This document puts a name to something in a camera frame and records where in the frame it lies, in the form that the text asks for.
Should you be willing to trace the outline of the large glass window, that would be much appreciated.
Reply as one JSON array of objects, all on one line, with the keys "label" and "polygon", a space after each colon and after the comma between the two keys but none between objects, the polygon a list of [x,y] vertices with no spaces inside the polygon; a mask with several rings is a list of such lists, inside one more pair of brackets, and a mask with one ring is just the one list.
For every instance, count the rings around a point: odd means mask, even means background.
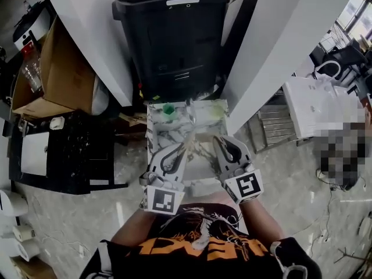
[{"label": "large glass window", "polygon": [[372,41],[372,0],[349,0],[337,23],[349,38]]}]

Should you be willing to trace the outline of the small beige box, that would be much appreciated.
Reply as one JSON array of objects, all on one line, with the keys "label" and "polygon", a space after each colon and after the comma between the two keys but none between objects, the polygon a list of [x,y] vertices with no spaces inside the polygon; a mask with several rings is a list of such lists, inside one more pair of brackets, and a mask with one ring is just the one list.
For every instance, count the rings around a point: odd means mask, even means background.
[{"label": "small beige box", "polygon": [[28,241],[35,237],[34,229],[29,225],[13,226],[13,234],[20,242]]}]

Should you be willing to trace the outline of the large cardboard box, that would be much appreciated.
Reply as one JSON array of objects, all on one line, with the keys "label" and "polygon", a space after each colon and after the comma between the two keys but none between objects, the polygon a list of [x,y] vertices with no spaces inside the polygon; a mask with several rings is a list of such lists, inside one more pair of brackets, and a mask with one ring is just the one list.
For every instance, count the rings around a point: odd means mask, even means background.
[{"label": "large cardboard box", "polygon": [[39,119],[74,110],[92,113],[95,72],[60,18],[56,17],[42,45],[42,95],[33,94],[19,73],[12,97],[15,114]]}]

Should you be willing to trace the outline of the green cup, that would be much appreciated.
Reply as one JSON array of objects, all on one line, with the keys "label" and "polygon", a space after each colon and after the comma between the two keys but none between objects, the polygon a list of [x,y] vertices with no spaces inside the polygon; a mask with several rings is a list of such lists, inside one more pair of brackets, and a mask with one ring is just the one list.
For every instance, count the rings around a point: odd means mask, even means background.
[{"label": "green cup", "polygon": [[170,119],[170,120],[174,119],[176,110],[172,103],[165,103],[162,109],[163,109],[163,115],[165,118]]}]

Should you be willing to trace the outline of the black office chair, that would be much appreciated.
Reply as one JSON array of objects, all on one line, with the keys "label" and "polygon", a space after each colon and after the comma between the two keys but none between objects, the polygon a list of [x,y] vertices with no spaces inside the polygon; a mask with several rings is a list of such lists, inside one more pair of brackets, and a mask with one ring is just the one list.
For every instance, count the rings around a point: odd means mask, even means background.
[{"label": "black office chair", "polygon": [[314,64],[312,75],[335,85],[340,85],[352,71],[358,74],[359,67],[367,63],[367,58],[353,45],[341,49],[335,47],[330,52],[316,46],[309,56]]}]

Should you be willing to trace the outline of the white rectangular basin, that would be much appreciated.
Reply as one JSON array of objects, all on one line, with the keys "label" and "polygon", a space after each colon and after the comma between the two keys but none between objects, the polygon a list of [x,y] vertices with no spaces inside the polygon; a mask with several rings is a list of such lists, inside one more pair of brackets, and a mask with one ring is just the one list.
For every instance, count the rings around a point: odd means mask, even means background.
[{"label": "white rectangular basin", "polygon": [[21,172],[37,176],[47,175],[49,132],[29,134],[23,138]]}]

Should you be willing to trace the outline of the white marble sink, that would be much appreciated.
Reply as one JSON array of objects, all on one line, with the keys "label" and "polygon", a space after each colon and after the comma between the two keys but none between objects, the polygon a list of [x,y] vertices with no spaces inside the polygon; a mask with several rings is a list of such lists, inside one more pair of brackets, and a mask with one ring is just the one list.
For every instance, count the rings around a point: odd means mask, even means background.
[{"label": "white marble sink", "polygon": [[188,133],[195,130],[195,138],[188,148],[187,165],[183,182],[186,191],[192,196],[206,196],[221,191],[218,179],[220,173],[217,156],[212,145],[212,135],[227,135],[228,113],[222,119],[211,114],[212,101],[194,101],[196,125],[192,125],[186,111],[185,102],[172,103],[176,114],[170,120],[163,115],[164,103],[147,106],[147,152],[148,160],[152,155],[176,143],[181,143]]}]

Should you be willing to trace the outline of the clear plastic bottle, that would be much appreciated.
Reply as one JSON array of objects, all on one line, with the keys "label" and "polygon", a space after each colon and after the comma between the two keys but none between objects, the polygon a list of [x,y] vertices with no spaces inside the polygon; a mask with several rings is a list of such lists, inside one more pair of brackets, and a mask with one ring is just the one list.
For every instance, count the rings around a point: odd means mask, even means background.
[{"label": "clear plastic bottle", "polygon": [[40,76],[40,53],[36,50],[32,42],[29,42],[21,50],[23,55],[23,64],[21,71],[26,77],[31,90],[34,94],[40,94],[42,91],[42,81]]}]

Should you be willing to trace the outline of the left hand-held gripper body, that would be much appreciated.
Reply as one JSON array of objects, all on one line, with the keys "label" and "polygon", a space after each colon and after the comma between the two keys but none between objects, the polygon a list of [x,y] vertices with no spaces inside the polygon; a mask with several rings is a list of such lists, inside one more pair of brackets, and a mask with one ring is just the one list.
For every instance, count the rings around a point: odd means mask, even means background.
[{"label": "left hand-held gripper body", "polygon": [[152,213],[175,215],[181,205],[184,184],[147,171],[139,178],[143,189],[142,202],[139,208]]}]

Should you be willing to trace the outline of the person's black printed shirt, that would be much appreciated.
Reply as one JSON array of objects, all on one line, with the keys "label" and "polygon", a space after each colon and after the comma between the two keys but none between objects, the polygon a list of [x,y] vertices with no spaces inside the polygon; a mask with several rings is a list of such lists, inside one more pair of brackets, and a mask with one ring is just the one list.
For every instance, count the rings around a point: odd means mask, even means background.
[{"label": "person's black printed shirt", "polygon": [[249,235],[241,210],[190,203],[157,214],[135,247],[102,240],[79,279],[322,279],[296,239],[270,246]]}]

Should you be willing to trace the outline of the white paper roll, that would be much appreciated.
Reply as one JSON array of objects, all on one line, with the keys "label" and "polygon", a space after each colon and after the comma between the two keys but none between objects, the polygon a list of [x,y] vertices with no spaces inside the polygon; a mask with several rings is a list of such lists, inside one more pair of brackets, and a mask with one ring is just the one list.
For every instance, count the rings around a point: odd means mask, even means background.
[{"label": "white paper roll", "polygon": [[9,257],[20,256],[27,262],[40,254],[40,249],[33,239],[20,242],[12,237],[0,238],[0,248],[3,249]]}]

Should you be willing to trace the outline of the small chrome faucet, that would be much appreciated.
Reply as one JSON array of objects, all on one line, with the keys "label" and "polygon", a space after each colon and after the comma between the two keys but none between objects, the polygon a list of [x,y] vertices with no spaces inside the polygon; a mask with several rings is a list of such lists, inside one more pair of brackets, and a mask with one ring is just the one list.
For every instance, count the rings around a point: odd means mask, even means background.
[{"label": "small chrome faucet", "polygon": [[35,125],[24,118],[20,118],[17,124],[18,130],[23,134],[26,135],[30,129],[34,129]]}]

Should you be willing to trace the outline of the black marble cabinet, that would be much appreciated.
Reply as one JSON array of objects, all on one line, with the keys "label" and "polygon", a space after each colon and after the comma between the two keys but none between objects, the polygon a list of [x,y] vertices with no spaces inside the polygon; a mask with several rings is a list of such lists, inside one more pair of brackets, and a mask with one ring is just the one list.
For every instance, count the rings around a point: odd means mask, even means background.
[{"label": "black marble cabinet", "polygon": [[12,181],[47,191],[71,195],[127,188],[115,183],[113,127],[80,110],[63,114],[64,128],[51,130],[51,118],[30,121],[26,134],[49,132],[46,176],[21,172],[23,135],[17,125],[10,139],[9,177]]}]

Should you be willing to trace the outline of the white soap dish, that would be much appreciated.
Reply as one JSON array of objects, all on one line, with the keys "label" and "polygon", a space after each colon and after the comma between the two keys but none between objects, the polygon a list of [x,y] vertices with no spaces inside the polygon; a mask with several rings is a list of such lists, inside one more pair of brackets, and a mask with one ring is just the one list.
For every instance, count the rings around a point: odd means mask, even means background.
[{"label": "white soap dish", "polygon": [[54,117],[49,124],[51,130],[61,130],[64,128],[65,118],[64,117]]}]

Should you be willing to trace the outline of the small cardboard box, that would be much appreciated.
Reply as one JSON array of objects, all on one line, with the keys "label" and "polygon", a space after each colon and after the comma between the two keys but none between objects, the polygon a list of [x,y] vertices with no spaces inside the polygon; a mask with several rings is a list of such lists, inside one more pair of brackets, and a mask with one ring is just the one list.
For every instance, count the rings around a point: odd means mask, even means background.
[{"label": "small cardboard box", "polygon": [[38,257],[29,262],[21,257],[13,257],[11,261],[21,279],[58,279],[53,268]]}]

